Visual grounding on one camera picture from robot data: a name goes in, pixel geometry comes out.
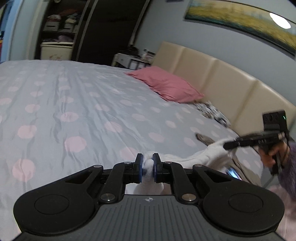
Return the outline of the person right hand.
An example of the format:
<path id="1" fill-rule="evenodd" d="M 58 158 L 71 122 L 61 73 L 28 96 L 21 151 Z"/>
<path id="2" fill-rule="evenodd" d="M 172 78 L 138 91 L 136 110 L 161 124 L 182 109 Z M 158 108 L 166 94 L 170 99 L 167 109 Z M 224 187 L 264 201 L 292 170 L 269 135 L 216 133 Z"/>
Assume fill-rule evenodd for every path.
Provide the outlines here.
<path id="1" fill-rule="evenodd" d="M 263 165 L 267 168 L 272 168 L 276 163 L 273 156 L 279 154 L 281 164 L 284 166 L 290 154 L 290 147 L 285 142 L 280 142 L 272 147 L 268 154 L 263 149 L 259 148 L 259 155 Z"/>

